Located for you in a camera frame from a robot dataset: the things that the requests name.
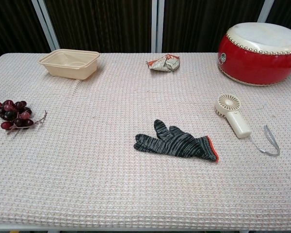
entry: fan handle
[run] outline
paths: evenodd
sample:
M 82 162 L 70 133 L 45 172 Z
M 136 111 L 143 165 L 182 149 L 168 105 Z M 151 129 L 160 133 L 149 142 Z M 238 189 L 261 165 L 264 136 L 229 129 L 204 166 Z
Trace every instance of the fan handle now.
M 228 112 L 226 118 L 238 138 L 245 138 L 251 134 L 251 129 L 240 112 Z

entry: gray striped glove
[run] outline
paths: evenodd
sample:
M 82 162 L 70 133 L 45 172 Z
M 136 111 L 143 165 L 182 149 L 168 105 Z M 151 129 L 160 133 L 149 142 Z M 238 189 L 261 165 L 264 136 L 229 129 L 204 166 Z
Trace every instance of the gray striped glove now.
M 136 150 L 184 158 L 196 156 L 201 159 L 219 161 L 219 156 L 207 136 L 194 138 L 176 126 L 170 126 L 168 130 L 160 120 L 154 122 L 154 129 L 159 139 L 138 134 L 134 145 Z

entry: lanyard strap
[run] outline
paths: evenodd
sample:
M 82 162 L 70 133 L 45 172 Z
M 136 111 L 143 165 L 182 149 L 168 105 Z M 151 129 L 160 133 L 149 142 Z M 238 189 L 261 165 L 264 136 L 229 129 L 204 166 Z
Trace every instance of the lanyard strap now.
M 264 150 L 264 149 L 260 149 L 255 143 L 254 141 L 252 140 L 252 138 L 250 137 L 250 140 L 251 142 L 256 146 L 256 148 L 262 152 L 263 154 L 267 154 L 269 156 L 273 156 L 273 157 L 277 157 L 280 155 L 280 148 L 279 148 L 279 145 L 277 144 L 276 140 L 275 140 L 275 137 L 273 135 L 273 133 L 270 131 L 270 129 L 268 128 L 267 125 L 264 125 L 264 134 L 267 138 L 267 140 L 273 145 L 273 147 L 275 147 L 275 149 L 277 150 L 277 153 L 276 154 L 273 154 L 273 153 L 269 153 L 268 151 Z

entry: glove finger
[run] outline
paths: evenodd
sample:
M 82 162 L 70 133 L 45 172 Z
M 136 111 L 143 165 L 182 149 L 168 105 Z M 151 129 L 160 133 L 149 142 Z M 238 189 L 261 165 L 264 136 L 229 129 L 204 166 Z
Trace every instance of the glove finger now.
M 148 149 L 148 148 L 146 148 L 146 147 L 143 147 L 143 146 L 139 145 L 139 143 L 135 143 L 134 148 L 135 148 L 136 150 L 138 150 L 138 151 L 141 151 L 141 152 L 156 153 L 156 152 L 153 151 L 153 150 L 150 150 L 150 149 Z
M 184 134 L 185 132 L 183 132 L 181 129 L 179 129 L 177 126 L 170 126 L 169 127 L 169 131 L 174 135 L 174 136 L 178 136 L 181 134 Z
M 142 145 L 142 147 L 148 148 L 159 154 L 164 154 L 166 151 L 166 144 L 162 140 L 150 137 L 145 134 L 137 134 L 136 142 L 137 144 Z
M 156 120 L 154 122 L 154 129 L 156 131 L 156 136 L 164 142 L 167 142 L 171 137 L 173 137 L 161 120 Z

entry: dark curtain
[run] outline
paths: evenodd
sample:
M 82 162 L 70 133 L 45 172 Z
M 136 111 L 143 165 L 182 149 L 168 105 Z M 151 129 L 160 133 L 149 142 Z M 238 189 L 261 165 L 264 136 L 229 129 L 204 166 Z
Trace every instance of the dark curtain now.
M 62 49 L 150 52 L 151 0 L 45 0 Z
M 0 56 L 50 52 L 31 0 L 0 0 Z
M 266 22 L 291 29 L 291 0 L 275 0 Z
M 264 0 L 165 0 L 163 52 L 217 52 L 227 30 L 256 22 Z

